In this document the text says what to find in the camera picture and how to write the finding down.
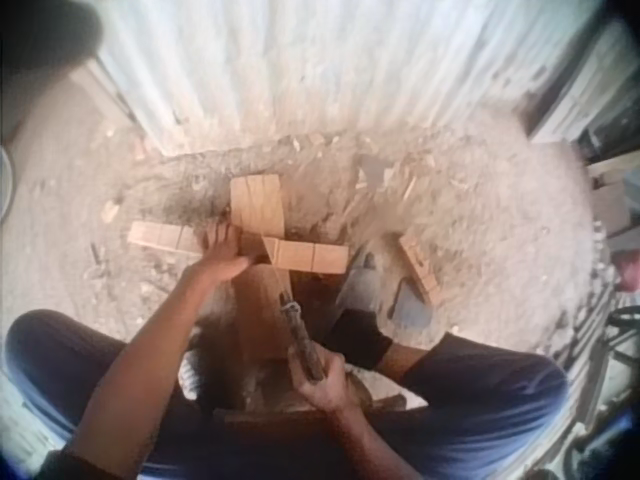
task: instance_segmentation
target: metal wall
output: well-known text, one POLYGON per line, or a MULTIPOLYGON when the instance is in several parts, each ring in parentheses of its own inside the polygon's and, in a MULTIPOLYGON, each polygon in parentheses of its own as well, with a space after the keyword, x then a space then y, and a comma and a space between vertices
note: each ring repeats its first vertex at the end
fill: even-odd
POLYGON ((461 121, 549 78, 599 0, 92 0, 167 155, 461 121))

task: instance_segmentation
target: right hand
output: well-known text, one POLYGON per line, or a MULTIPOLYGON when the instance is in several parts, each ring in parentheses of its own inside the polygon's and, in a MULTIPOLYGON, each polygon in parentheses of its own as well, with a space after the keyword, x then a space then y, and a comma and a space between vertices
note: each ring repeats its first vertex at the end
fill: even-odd
POLYGON ((336 413, 357 407, 351 395, 345 372, 344 356, 321 347, 314 342, 318 357, 322 363, 326 378, 310 383, 304 375, 300 359, 294 348, 290 348, 289 370, 294 388, 314 407, 326 413, 336 413))

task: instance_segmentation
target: person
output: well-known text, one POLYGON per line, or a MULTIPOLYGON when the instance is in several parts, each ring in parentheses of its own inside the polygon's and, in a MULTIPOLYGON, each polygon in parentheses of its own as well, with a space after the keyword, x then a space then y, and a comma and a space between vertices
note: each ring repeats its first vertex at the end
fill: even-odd
POLYGON ((393 342, 371 311, 346 308, 325 347, 326 379, 296 389, 320 413, 235 421, 187 401, 176 377, 205 298, 250 268, 238 231, 210 227, 202 259, 129 344, 53 311, 16 319, 6 338, 13 382, 66 445, 37 478, 486 478, 541 431, 567 395, 551 360, 447 334, 429 351, 393 342), (345 362, 374 370, 428 406, 363 412, 345 362))

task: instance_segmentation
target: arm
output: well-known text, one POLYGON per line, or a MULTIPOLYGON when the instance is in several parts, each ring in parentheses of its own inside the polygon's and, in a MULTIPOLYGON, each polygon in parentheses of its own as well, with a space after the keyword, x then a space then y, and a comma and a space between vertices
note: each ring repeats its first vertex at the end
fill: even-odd
POLYGON ((344 369, 344 357, 316 345, 318 356, 327 375, 312 385, 307 381, 295 353, 290 351, 289 368, 296 389, 314 407, 327 415, 327 420, 365 479, 417 479, 421 478, 378 435, 367 421, 360 406, 353 399, 344 369))
POLYGON ((176 384, 189 334, 205 298, 249 266, 238 232, 212 226, 203 258, 118 356, 94 391, 68 450, 121 478, 136 476, 176 384))

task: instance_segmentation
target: left hand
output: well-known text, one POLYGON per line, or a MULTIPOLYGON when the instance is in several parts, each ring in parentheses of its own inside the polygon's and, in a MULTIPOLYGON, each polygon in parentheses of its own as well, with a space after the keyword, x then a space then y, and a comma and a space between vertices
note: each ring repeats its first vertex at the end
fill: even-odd
POLYGON ((189 267, 189 274, 209 285, 231 280, 252 263, 250 257, 238 255, 240 229, 229 223, 210 223, 199 240, 202 258, 189 267))

